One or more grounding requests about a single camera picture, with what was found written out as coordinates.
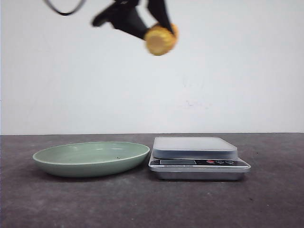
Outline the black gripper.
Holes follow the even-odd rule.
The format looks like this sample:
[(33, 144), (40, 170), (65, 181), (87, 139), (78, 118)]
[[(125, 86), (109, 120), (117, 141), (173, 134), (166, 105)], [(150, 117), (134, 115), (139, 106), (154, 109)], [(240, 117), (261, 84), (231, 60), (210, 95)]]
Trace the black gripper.
[[(110, 22), (115, 29), (144, 39), (148, 27), (140, 18), (136, 9), (139, 2), (139, 0), (115, 0), (93, 18), (92, 26), (100, 27), (104, 23)], [(164, 0), (149, 0), (147, 8), (162, 27), (169, 32), (173, 32)]]

